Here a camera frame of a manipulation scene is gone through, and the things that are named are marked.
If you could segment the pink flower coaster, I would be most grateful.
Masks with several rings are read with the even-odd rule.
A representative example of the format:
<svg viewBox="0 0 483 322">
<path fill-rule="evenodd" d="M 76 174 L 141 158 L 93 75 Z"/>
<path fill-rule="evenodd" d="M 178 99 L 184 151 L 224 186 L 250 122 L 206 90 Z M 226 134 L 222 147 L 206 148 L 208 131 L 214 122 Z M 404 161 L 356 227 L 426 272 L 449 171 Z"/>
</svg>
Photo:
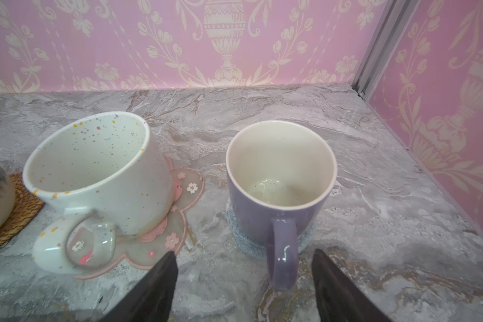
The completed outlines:
<svg viewBox="0 0 483 322">
<path fill-rule="evenodd" d="M 134 268 L 150 270 L 168 251 L 178 254 L 188 241 L 193 245 L 197 243 L 188 227 L 185 212 L 200 200 L 205 181 L 198 170 L 175 168 L 172 159 L 165 159 L 174 182 L 174 201 L 166 217 L 143 236 L 118 236 L 112 261 L 105 268 L 94 268 L 77 279 L 97 278 L 123 261 Z"/>
</svg>

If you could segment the lavender mug white inside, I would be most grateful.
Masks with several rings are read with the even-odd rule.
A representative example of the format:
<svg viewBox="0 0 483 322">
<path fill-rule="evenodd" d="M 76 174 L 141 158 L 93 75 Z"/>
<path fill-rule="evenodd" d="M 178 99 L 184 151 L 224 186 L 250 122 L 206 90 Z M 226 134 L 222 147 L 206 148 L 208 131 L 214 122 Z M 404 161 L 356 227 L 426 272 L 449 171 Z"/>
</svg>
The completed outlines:
<svg viewBox="0 0 483 322">
<path fill-rule="evenodd" d="M 334 152 L 309 128 L 270 120 L 239 131 L 225 164 L 237 222 L 250 240 L 265 246 L 272 287 L 288 291 L 298 275 L 299 235 L 337 178 Z"/>
</svg>

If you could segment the woven rattan round coaster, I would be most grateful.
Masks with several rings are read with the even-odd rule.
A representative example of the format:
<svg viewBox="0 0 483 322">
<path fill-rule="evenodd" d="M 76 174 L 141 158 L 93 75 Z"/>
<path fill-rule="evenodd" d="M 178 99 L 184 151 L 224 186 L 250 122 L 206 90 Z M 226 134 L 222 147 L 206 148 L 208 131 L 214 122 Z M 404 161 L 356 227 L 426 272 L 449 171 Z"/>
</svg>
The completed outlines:
<svg viewBox="0 0 483 322">
<path fill-rule="evenodd" d="M 16 200 L 9 218 L 0 227 L 0 247 L 20 233 L 44 206 L 44 202 L 25 187 L 21 173 L 9 177 L 16 188 Z"/>
</svg>

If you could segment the white speckled mug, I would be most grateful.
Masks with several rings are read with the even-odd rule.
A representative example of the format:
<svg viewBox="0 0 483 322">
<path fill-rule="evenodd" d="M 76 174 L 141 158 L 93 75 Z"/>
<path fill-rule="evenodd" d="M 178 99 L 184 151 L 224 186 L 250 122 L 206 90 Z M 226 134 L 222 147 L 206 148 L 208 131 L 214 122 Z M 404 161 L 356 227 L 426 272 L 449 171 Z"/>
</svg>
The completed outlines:
<svg viewBox="0 0 483 322">
<path fill-rule="evenodd" d="M 85 275 L 114 258 L 118 237 L 143 236 L 174 199 L 170 167 L 145 119 L 126 111 L 63 127 L 28 158 L 26 188 L 60 212 L 37 237 L 35 263 L 61 275 Z"/>
</svg>

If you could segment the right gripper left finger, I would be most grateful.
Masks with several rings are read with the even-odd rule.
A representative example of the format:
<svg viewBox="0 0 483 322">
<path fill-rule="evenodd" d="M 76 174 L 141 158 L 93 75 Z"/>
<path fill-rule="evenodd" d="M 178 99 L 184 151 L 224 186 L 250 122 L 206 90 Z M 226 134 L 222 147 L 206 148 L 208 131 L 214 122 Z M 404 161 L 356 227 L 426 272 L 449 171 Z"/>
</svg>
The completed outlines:
<svg viewBox="0 0 483 322">
<path fill-rule="evenodd" d="M 169 320 L 178 279 L 173 251 L 167 252 L 102 321 Z"/>
</svg>

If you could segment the light blue knitted coaster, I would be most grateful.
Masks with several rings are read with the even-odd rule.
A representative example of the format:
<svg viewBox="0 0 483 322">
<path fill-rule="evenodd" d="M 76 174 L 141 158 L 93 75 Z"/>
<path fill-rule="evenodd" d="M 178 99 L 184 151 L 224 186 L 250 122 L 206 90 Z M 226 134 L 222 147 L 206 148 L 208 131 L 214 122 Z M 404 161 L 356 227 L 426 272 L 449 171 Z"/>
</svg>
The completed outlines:
<svg viewBox="0 0 483 322">
<path fill-rule="evenodd" d="M 251 240 L 246 232 L 242 229 L 236 216 L 234 214 L 232 204 L 228 199 L 225 208 L 225 218 L 229 225 L 230 231 L 233 233 L 233 237 L 236 240 L 240 249 L 248 256 L 252 256 L 258 260 L 266 260 L 266 246 L 259 242 Z M 315 222 L 313 222 L 308 229 L 306 229 L 301 235 L 298 236 L 298 248 L 299 253 L 302 253 L 310 244 L 315 233 Z"/>
</svg>

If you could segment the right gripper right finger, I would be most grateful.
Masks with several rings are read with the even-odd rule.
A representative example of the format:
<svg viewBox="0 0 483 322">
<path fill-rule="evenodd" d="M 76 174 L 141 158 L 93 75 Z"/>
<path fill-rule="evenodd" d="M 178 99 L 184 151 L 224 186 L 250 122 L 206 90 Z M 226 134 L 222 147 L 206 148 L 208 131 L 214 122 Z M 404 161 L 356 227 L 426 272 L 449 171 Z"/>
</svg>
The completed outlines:
<svg viewBox="0 0 483 322">
<path fill-rule="evenodd" d="M 315 250 L 311 271 L 317 310 L 322 322 L 391 322 L 323 250 Z"/>
</svg>

